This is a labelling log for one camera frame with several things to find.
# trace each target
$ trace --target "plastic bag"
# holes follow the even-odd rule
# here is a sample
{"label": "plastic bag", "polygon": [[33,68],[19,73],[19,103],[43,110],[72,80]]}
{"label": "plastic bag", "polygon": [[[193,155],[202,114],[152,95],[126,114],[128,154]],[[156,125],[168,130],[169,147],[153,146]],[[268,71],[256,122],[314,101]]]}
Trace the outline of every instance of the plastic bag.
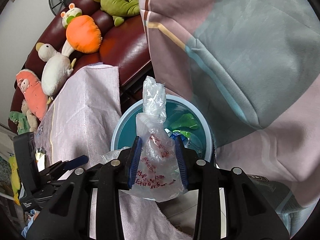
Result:
{"label": "plastic bag", "polygon": [[125,147],[122,147],[122,148],[119,149],[119,150],[114,150],[114,151],[110,151],[110,152],[108,152],[108,153],[105,153],[104,155],[101,156],[101,158],[102,158],[101,163],[102,163],[102,164],[106,164],[106,163],[112,161],[113,159],[117,159],[118,156],[119,156],[119,154],[120,154],[120,152],[121,152],[122,150],[128,149],[128,148],[130,148],[130,147],[125,146]]}
{"label": "plastic bag", "polygon": [[126,192],[157,202],[175,198],[183,192],[175,143],[163,127],[165,104],[164,85],[147,77],[143,83],[143,113],[136,116],[142,152],[135,184]]}

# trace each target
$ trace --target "pink plush toy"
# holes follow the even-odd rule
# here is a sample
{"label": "pink plush toy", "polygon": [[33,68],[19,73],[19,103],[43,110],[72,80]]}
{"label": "pink plush toy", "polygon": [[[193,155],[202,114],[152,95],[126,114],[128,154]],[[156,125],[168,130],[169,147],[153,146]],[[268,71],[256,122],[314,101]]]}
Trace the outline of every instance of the pink plush toy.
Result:
{"label": "pink plush toy", "polygon": [[18,87],[21,89],[28,107],[40,121],[48,110],[48,96],[42,91],[41,81],[29,69],[23,69],[16,75]]}

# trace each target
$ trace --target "yellow plush toy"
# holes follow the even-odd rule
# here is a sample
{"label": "yellow plush toy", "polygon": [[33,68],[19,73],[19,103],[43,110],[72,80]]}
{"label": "yellow plush toy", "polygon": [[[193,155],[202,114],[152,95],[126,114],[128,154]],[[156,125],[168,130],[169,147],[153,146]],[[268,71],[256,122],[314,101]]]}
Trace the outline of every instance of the yellow plush toy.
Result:
{"label": "yellow plush toy", "polygon": [[20,184],[20,178],[18,175],[17,160],[16,160],[15,156],[10,156],[9,164],[11,167],[11,187],[12,187],[12,191],[13,191],[13,195],[14,195],[13,198],[14,198],[15,203],[20,205],[18,191],[21,188],[21,184]]}

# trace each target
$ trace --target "leather sofa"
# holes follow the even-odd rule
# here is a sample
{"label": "leather sofa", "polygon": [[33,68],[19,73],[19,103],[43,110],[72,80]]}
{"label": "leather sofa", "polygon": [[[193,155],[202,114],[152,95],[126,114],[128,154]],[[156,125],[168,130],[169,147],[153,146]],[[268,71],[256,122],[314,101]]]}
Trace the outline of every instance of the leather sofa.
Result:
{"label": "leather sofa", "polygon": [[[119,66],[120,102],[122,111],[132,103],[142,98],[141,87],[146,74],[152,75],[152,65],[148,44],[144,33],[140,15],[130,17],[119,26],[114,27],[113,18],[100,10],[100,4],[93,0],[73,0],[81,8],[84,15],[90,15],[101,30],[103,41],[98,52],[83,54],[75,51],[70,60],[77,59],[73,74],[88,64],[103,62],[104,64]],[[62,26],[60,13],[44,30],[37,42],[49,43],[56,50],[61,51],[66,40],[66,30]],[[36,51],[30,52],[23,68],[32,70],[40,79],[45,62]],[[15,83],[15,93],[10,111],[21,111],[23,94]],[[13,132],[17,132],[17,125],[8,120]]]}

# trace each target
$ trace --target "plush duck beak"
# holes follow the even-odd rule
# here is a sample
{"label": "plush duck beak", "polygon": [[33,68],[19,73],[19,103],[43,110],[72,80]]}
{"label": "plush duck beak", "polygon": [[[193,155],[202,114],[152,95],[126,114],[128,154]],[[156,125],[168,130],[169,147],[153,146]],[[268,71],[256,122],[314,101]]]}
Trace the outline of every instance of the plush duck beak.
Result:
{"label": "plush duck beak", "polygon": [[42,45],[44,45],[44,43],[38,42],[38,43],[36,44],[36,51],[39,51],[39,49],[41,48]]}

